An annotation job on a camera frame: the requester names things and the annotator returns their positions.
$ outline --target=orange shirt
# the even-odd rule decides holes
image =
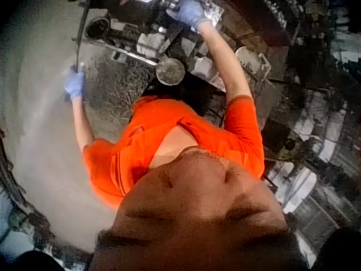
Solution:
[[[232,100],[221,129],[181,101],[149,96],[136,102],[133,118],[116,144],[97,138],[85,147],[83,156],[95,193],[118,206],[148,172],[164,137],[177,125],[190,132],[201,148],[239,163],[257,177],[262,175],[262,137],[252,99]]]

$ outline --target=hand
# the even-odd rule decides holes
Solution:
[[[167,14],[174,20],[194,27],[196,30],[198,29],[200,23],[209,21],[209,19],[204,15],[201,3],[197,0],[180,0],[178,5],[179,10],[177,12],[172,10],[166,11]]]
[[[64,84],[65,91],[69,94],[70,99],[81,97],[85,88],[84,64],[81,64],[80,72],[76,72],[74,66],[71,66],[67,80]]]

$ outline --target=wet floor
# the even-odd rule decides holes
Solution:
[[[27,200],[48,218],[58,238],[91,251],[116,210],[93,194],[74,137],[71,104],[64,101],[63,83],[74,59],[71,37],[82,9],[67,1],[35,2],[18,11],[1,37],[0,126]],[[91,63],[102,53],[84,46],[81,60]],[[106,131],[112,140],[120,132]]]

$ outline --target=closed eye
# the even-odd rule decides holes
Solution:
[[[114,247],[124,246],[148,246],[152,241],[140,240],[136,238],[122,237],[114,235],[109,230],[102,230],[96,239],[97,249],[104,250]]]
[[[227,212],[226,220],[238,221],[245,219],[249,216],[254,216],[259,213],[264,213],[268,211],[268,207],[264,205],[260,206],[242,206],[240,208],[234,208]]]
[[[147,220],[157,220],[157,221],[173,221],[171,214],[164,210],[136,210],[129,211],[125,214],[127,217],[138,218],[138,219],[147,219]]]

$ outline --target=blue glove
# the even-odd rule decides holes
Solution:
[[[81,67],[81,72],[76,72],[74,66],[71,66],[67,80],[65,81],[64,89],[69,94],[70,99],[81,97],[85,88],[85,72]]]
[[[180,0],[178,6],[179,10],[177,12],[167,10],[167,14],[174,20],[194,27],[195,30],[198,29],[200,23],[210,21],[204,15],[201,3],[197,0]]]

